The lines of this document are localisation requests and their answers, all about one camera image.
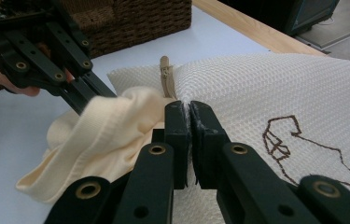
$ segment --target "brown woven basket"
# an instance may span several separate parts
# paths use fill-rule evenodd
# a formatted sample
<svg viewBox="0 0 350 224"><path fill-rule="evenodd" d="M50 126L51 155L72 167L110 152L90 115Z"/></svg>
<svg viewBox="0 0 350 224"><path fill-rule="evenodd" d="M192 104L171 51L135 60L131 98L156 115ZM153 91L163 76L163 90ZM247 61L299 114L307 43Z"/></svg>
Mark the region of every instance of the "brown woven basket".
<svg viewBox="0 0 350 224"><path fill-rule="evenodd" d="M62 0L98 57L185 30L192 0Z"/></svg>

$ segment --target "white table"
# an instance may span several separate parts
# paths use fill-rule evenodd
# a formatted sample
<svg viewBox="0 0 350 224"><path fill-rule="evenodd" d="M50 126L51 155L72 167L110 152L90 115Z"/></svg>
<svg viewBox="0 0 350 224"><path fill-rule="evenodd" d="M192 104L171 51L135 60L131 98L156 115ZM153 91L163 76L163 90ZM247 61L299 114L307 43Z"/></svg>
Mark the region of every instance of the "white table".
<svg viewBox="0 0 350 224"><path fill-rule="evenodd" d="M111 86L106 77L111 70L157 64L162 55L169 56L172 64L181 64L268 51L198 8L192 13L188 30L96 58L93 71ZM51 205L16 191L15 184L41 162L50 124L69 108L62 98L46 91L34 98L0 91L0 223L43 223L46 219Z"/></svg>

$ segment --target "brown thread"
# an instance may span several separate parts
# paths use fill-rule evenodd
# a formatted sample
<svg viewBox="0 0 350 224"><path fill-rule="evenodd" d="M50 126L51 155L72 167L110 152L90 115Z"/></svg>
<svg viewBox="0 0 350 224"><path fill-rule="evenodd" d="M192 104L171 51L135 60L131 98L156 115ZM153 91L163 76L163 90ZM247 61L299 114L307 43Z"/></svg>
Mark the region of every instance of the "brown thread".
<svg viewBox="0 0 350 224"><path fill-rule="evenodd" d="M300 138L301 140L304 140L304 141L307 141L307 142L310 142L310 143L313 143L319 147L323 147L323 148L326 148L326 149L329 149L329 150L334 150L334 151L337 151L339 154L340 154L340 161L341 161L341 164L346 167L347 170L349 170L350 172L350 168L344 163L343 161L343 154L341 152L340 149L338 148L335 148L335 147L326 147L326 146L323 146L321 144L318 144L317 142L315 141L312 141L310 139L307 139L307 138L304 138L304 137L301 137L300 134L301 134L301 128L300 128L300 124L298 123L296 117L294 115L290 115L290 116L286 116L286 117L280 117L280 118L275 118L275 119L269 119L268 120L268 125L267 125L267 128L265 129L264 133L262 134L262 139L263 139L263 142L264 142L264 146L265 146L265 149L267 150L268 154L271 155L273 157L273 159L278 163L280 169L281 169L281 172L282 174L293 184L295 185L298 185L297 182L292 178L290 177L287 172L286 172L286 169L283 167L283 165L280 163L281 160L283 159L286 159L289 157L290 155L290 151L288 150L288 147L287 146L282 146L282 143L283 141L277 137L275 134L273 134L271 131L270 131L270 128L271 128L271 123L273 121L276 121L276 120L280 120L280 119L292 119L296 128L297 128L297 131L295 133L291 133L292 136L294 137L297 137L297 138ZM268 141L271 143L271 145L273 145L272 149L270 150L269 146L268 146ZM276 150L279 150L281 151L284 156L283 157L280 157L280 158L276 158L273 154ZM344 184L344 185L347 185L347 186L350 186L350 183L347 183L347 182L344 182L344 181L339 181L340 183Z"/></svg>

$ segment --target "folded cloth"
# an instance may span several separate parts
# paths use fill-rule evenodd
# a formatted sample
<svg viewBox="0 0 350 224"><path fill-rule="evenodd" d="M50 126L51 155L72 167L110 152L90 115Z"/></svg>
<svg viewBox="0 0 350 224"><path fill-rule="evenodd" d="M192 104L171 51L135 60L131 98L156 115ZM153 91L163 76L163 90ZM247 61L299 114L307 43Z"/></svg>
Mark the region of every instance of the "folded cloth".
<svg viewBox="0 0 350 224"><path fill-rule="evenodd" d="M89 175L109 181L130 172L152 130L163 128L164 107L172 99L135 87L118 98L94 97L80 117L70 111L49 128L44 160L16 188L54 203L74 181Z"/></svg>
<svg viewBox="0 0 350 224"><path fill-rule="evenodd" d="M117 92L141 84L161 91L149 81L158 80L158 65L108 76ZM174 80L178 100L212 106L230 139L252 146L287 182L325 175L350 189L350 61L274 53L218 57L174 66ZM192 166L189 173L193 183ZM177 190L174 223L223 223L215 196L192 185Z"/></svg>

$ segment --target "wooden trim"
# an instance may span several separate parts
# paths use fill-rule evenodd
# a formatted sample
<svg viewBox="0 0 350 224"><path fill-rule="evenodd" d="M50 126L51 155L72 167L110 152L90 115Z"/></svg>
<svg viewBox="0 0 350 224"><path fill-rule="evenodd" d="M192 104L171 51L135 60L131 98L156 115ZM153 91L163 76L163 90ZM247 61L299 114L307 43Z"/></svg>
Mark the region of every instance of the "wooden trim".
<svg viewBox="0 0 350 224"><path fill-rule="evenodd" d="M272 52L327 56L217 0L192 0L192 4Z"/></svg>

